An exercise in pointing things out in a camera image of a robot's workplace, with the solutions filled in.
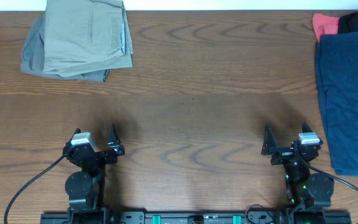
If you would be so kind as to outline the navy blue shorts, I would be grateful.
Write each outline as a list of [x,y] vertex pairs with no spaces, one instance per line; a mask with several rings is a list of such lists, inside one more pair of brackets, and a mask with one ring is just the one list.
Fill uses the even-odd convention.
[[358,32],[322,36],[314,59],[331,165],[358,177]]

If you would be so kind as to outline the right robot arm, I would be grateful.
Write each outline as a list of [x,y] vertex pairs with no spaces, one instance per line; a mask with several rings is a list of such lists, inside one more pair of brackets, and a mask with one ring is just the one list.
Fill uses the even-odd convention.
[[261,155],[270,156],[271,165],[284,167],[287,199],[292,203],[275,213],[275,223],[326,223],[324,209],[331,206],[334,180],[319,172],[312,174],[309,168],[322,144],[307,123],[302,123],[298,140],[288,147],[278,147],[266,125]]

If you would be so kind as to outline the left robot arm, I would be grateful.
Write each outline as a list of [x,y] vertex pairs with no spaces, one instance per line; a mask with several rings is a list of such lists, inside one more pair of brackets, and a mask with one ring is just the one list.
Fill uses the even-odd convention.
[[77,129],[63,148],[63,157],[81,170],[65,182],[69,196],[68,223],[119,223],[119,215],[104,205],[106,166],[125,154],[114,125],[109,129],[109,150],[97,151],[89,132]]

